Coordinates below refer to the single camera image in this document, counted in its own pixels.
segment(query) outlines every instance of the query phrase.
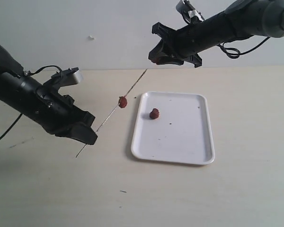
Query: wall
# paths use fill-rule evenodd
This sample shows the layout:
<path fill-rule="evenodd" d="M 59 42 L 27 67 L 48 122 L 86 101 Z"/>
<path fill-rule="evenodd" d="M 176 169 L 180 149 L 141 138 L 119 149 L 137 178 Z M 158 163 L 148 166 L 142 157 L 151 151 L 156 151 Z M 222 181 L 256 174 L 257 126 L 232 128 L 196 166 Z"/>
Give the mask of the wall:
<path fill-rule="evenodd" d="M 194 0 L 205 17 L 234 0 Z M 174 29 L 186 24 L 175 10 L 178 0 L 0 0 L 0 44 L 26 69 L 46 64 L 91 69 L 166 68 L 148 60 L 160 40 L 151 34 L 160 21 Z M 90 41 L 89 35 L 96 39 Z M 262 40 L 235 44 L 242 51 Z M 204 67 L 284 65 L 284 38 L 268 41 L 239 60 L 219 48 L 201 53 Z"/>

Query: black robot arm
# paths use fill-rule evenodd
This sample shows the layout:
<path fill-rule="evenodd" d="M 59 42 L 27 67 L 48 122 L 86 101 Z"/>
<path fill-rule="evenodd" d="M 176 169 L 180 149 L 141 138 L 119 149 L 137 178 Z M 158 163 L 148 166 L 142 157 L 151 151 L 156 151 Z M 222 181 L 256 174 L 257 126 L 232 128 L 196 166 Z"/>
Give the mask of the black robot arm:
<path fill-rule="evenodd" d="M 58 93 L 60 87 L 82 80 L 79 69 L 62 71 L 57 68 L 59 72 L 42 85 L 32 78 L 35 73 L 24 72 L 23 67 L 0 46 L 0 100 L 40 124 L 49 134 L 93 145 L 97 140 L 91 129 L 95 117 L 76 107 L 69 95 Z"/>
<path fill-rule="evenodd" d="M 187 26 L 174 30 L 161 23 L 152 33 L 161 37 L 149 53 L 158 65 L 182 65 L 185 61 L 202 66 L 198 53 L 220 44 L 245 40 L 254 35 L 280 38 L 284 36 L 284 0 L 237 0 L 225 11 L 204 20 L 187 0 L 181 0 L 177 10 Z"/>

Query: tray rim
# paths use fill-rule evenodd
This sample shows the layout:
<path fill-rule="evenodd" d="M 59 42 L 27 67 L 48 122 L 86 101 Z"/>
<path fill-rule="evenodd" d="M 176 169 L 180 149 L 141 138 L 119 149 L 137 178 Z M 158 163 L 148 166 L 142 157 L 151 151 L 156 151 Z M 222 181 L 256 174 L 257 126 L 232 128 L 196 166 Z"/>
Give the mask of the tray rim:
<path fill-rule="evenodd" d="M 137 124 L 138 124 L 138 118 L 139 118 L 139 113 L 141 110 L 141 106 L 142 103 L 144 101 L 145 98 L 143 98 L 146 94 L 148 93 L 161 93 L 161 94 L 178 94 L 178 95 L 192 95 L 192 96 L 199 96 L 204 100 L 205 103 L 205 112 L 206 112 L 206 117 L 207 117 L 207 129 L 209 131 L 209 139 L 210 139 L 210 144 L 211 144 L 211 152 L 212 152 L 212 157 L 210 160 L 206 161 L 206 162 L 199 162 L 199 163 L 185 163 L 185 162 L 169 162 L 169 161 L 158 161 L 158 160 L 153 160 L 153 159 L 148 159 L 148 158 L 143 158 L 140 157 L 138 155 L 138 153 L 134 150 L 134 141 L 135 138 L 137 136 Z M 186 165 L 197 165 L 197 166 L 205 166 L 208 164 L 211 164 L 214 160 L 215 160 L 215 150 L 214 150 L 214 146 L 213 146 L 213 133 L 212 133 L 212 126 L 210 123 L 210 117 L 209 117 L 209 111 L 208 111 L 208 104 L 207 104 L 207 99 L 205 96 L 201 95 L 201 94 L 196 94 L 196 93 L 186 93 L 186 92 L 164 92 L 164 91 L 147 91 L 144 92 L 143 94 L 141 94 L 141 98 L 140 98 L 140 103 L 139 103 L 139 108 L 138 108 L 138 112 L 137 112 L 137 117 L 136 117 L 136 122 L 134 125 L 134 131 L 133 131 L 133 138 L 132 138 L 132 144 L 131 144 L 131 152 L 132 155 L 137 158 L 137 159 L 141 159 L 141 160 L 148 160 L 148 161 L 155 161 L 155 162 L 164 162 L 164 163 L 179 163 L 179 164 L 186 164 Z"/>

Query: red food piece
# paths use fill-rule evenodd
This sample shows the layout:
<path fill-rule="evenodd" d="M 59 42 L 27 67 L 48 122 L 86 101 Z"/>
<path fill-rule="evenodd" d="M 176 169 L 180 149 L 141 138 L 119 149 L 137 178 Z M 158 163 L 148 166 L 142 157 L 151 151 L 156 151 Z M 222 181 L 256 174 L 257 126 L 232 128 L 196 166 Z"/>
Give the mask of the red food piece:
<path fill-rule="evenodd" d="M 150 118 L 157 119 L 159 118 L 160 112 L 158 109 L 153 108 L 153 110 L 150 112 Z"/>
<path fill-rule="evenodd" d="M 119 107 L 121 109 L 127 106 L 127 99 L 124 96 L 119 97 Z"/>

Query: plastic tray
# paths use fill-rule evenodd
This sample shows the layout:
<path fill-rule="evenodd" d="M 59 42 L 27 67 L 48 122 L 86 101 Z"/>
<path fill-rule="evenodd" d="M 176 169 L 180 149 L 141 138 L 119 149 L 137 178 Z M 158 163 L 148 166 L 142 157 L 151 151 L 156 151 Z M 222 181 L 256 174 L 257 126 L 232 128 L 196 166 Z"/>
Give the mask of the plastic tray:
<path fill-rule="evenodd" d="M 159 109 L 160 117 L 149 113 Z M 206 98 L 197 94 L 147 92 L 141 97 L 132 141 L 139 159 L 194 165 L 214 161 Z"/>

